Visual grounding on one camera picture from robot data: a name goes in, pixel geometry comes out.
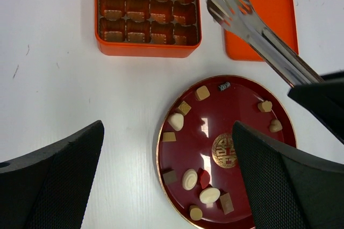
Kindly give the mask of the metal tongs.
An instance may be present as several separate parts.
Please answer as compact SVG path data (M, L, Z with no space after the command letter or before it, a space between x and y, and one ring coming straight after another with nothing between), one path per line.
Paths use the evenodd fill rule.
M207 0L206 6L214 21L245 41L289 86L324 81L265 24L250 0Z

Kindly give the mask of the orange box lid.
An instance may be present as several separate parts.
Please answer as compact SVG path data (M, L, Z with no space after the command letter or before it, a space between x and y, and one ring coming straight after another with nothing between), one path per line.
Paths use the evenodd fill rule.
M250 0L262 20L296 53L298 39L293 0ZM227 56L235 61L262 62L263 59L242 39L224 31Z

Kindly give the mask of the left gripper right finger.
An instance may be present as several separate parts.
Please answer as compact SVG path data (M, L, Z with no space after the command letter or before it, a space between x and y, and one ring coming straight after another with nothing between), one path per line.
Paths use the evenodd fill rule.
M256 228L343 228L343 165L236 121L232 138Z

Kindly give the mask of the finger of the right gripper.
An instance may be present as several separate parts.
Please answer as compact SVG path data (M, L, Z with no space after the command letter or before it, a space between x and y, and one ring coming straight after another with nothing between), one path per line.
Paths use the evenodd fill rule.
M288 96L343 142L343 72L326 74L321 78L323 82L291 88Z

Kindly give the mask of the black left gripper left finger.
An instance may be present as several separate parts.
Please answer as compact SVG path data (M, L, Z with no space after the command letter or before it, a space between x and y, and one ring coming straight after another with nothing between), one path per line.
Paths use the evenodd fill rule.
M1 228L81 228L103 139L98 120L1 162Z

